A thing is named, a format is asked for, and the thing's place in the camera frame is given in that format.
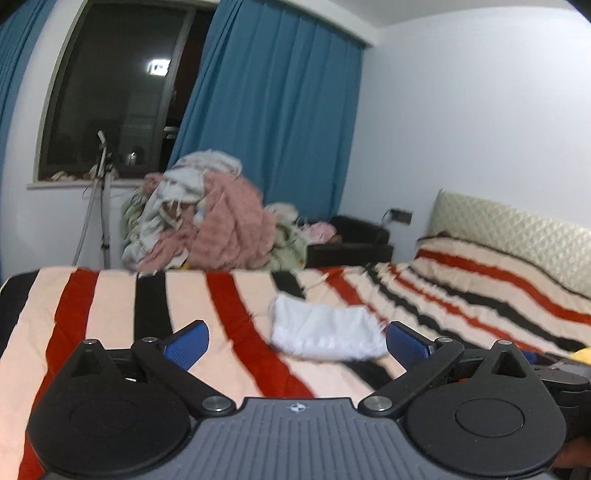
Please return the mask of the person's right hand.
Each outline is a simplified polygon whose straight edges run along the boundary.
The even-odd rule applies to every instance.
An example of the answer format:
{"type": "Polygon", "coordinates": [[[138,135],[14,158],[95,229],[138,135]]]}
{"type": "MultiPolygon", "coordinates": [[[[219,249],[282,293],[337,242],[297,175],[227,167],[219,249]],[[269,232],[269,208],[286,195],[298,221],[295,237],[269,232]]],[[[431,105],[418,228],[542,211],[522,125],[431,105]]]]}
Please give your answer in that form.
{"type": "Polygon", "coordinates": [[[574,469],[591,467],[591,440],[580,437],[564,445],[554,461],[555,468],[574,469]]]}

